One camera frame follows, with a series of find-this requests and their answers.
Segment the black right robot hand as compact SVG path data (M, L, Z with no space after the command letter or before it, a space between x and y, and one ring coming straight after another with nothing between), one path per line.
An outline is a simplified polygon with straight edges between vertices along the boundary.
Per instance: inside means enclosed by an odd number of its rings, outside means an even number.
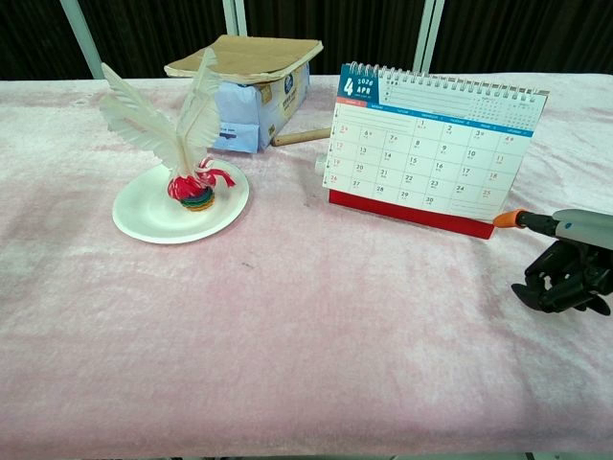
M554 242L525 270L512 291L527 307L546 313L575 309L608 316L613 293L613 250L584 242Z

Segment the red desk calendar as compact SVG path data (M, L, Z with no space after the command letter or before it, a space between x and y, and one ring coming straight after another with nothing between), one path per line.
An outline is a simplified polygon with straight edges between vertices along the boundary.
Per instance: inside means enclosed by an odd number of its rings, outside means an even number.
M488 239L547 99L543 90L346 63L323 166L329 201Z

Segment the grey orange-tipped lighter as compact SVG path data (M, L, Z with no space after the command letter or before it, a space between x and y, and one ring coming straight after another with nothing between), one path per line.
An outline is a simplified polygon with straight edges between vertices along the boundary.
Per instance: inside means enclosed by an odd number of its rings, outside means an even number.
M523 209L493 220L496 228L528 228L536 233L613 250L613 216L580 209L565 209L551 216Z

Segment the pink fleece tablecloth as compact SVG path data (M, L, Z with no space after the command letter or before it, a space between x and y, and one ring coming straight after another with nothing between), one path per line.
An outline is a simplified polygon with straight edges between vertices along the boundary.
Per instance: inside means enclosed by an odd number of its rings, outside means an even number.
M511 291L548 238L331 205L312 142L227 154L218 234L136 241L112 205L155 159L106 89L0 81L0 460L613 452L613 317Z

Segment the wooden rolling pin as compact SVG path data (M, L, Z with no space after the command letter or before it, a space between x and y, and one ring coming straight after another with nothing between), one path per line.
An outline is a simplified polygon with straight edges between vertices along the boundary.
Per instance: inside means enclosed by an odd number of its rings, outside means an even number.
M305 143L315 140L326 139L330 137L331 128L320 128L314 130L308 130L303 132L295 132L290 134L280 134L275 136L271 145L274 147L281 147L286 145L293 145L299 143Z

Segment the light blue cardboard box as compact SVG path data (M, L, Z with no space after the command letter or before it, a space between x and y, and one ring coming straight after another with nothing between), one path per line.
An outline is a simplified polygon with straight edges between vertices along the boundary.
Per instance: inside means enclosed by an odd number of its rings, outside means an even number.
M317 39L223 34L209 48L222 83L217 150L265 150L305 100L309 63L324 46Z

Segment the white feather shuttlecock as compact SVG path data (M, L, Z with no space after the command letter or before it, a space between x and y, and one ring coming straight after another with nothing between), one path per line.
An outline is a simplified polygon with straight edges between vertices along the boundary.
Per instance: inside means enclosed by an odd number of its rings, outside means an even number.
M219 178L230 188L236 185L230 174L211 166L212 157L208 154L220 133L215 95L221 79L213 70L215 65L216 54L207 49L176 122L157 110L109 65L102 65L102 73L111 90L100 102L108 129L160 159L170 171L168 196L193 212L213 205Z

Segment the white paper plate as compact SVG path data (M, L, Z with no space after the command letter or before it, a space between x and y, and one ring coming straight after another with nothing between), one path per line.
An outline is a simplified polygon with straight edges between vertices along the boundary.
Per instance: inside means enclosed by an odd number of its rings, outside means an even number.
M223 230L242 212L250 195L247 177L237 166L222 160L216 168L236 182L229 187L219 179L211 207L190 211L168 196L169 170L158 165L130 181L116 196L112 218L119 230L144 242L194 242Z

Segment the white frame post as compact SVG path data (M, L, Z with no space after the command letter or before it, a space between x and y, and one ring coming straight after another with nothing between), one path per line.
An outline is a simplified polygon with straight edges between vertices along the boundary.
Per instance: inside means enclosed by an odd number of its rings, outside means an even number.
M103 80L102 60L79 0L59 0L93 79Z
M430 73L439 28L443 17L445 0L424 0L413 70Z
M222 0L228 35L248 36L244 0Z

